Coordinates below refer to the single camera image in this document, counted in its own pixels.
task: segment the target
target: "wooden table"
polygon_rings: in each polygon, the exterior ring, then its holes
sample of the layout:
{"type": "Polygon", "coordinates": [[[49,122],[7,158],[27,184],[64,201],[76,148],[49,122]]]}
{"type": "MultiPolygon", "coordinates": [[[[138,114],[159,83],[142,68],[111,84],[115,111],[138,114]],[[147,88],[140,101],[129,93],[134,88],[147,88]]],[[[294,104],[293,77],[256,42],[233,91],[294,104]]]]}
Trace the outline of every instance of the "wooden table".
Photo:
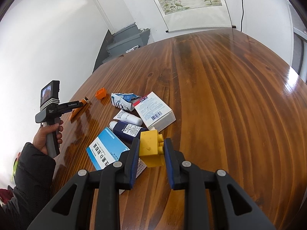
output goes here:
{"type": "MultiPolygon", "coordinates": [[[[62,117],[54,193],[78,170],[94,170],[85,149],[119,111],[110,96],[95,99],[102,87],[154,91],[176,116],[164,138],[200,168],[229,172],[277,229],[299,210],[307,186],[307,86],[253,38],[231,29],[187,34],[99,67],[72,98],[91,103],[72,123],[62,117]]],[[[120,196],[122,229],[182,229],[183,205],[184,192],[171,191],[165,167],[146,168],[120,196]]]]}

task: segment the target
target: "gray handle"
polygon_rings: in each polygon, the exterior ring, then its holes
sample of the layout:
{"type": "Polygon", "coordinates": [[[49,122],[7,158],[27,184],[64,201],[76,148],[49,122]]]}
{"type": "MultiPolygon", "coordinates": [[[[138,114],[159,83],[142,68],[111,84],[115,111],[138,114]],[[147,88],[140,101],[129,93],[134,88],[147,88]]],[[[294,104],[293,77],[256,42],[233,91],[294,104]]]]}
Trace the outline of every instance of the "gray handle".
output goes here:
{"type": "MultiPolygon", "coordinates": [[[[53,121],[45,122],[44,126],[59,123],[60,120],[61,120],[60,118],[55,118],[53,121]]],[[[47,147],[47,151],[48,151],[48,156],[50,156],[51,158],[55,158],[56,156],[59,155],[59,144],[58,144],[57,138],[56,138],[56,135],[58,133],[59,133],[59,131],[56,130],[52,133],[49,133],[46,136],[46,147],[47,147]]]]}

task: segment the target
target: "red fabric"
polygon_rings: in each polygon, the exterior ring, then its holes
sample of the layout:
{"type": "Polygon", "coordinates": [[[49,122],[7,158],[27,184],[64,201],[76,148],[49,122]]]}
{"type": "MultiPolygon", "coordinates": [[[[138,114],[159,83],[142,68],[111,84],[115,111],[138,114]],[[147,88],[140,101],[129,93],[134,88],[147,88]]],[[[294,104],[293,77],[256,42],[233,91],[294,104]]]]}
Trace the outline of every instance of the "red fabric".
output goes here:
{"type": "Polygon", "coordinates": [[[0,189],[0,197],[4,204],[7,204],[7,202],[12,199],[13,192],[7,189],[0,189]]]}

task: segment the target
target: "hand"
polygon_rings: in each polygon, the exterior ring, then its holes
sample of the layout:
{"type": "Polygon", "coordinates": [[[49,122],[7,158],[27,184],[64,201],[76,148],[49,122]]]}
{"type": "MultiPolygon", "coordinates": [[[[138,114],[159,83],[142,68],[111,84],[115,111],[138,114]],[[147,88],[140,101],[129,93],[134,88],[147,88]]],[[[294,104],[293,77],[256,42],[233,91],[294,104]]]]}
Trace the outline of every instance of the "hand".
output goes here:
{"type": "MultiPolygon", "coordinates": [[[[34,139],[33,139],[33,146],[40,150],[41,152],[43,152],[45,155],[48,155],[48,151],[47,151],[47,147],[46,147],[46,136],[49,134],[49,133],[52,133],[56,130],[59,130],[59,131],[63,131],[63,126],[61,126],[61,124],[63,124],[63,120],[60,121],[60,123],[56,123],[56,124],[53,124],[53,125],[47,125],[47,126],[41,126],[34,139]]],[[[58,133],[56,135],[56,138],[58,139],[58,143],[59,144],[62,144],[63,143],[63,140],[61,139],[62,138],[62,133],[58,133]]]]}

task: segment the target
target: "black cable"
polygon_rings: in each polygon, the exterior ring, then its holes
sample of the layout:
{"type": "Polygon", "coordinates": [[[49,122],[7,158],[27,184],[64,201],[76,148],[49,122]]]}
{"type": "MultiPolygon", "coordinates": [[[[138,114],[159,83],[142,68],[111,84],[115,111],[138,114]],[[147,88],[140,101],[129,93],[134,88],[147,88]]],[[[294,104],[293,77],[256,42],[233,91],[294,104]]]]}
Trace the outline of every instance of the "black cable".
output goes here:
{"type": "Polygon", "coordinates": [[[243,22],[243,16],[244,16],[244,7],[243,7],[243,0],[242,0],[242,19],[241,19],[241,32],[242,32],[242,22],[243,22]]]}

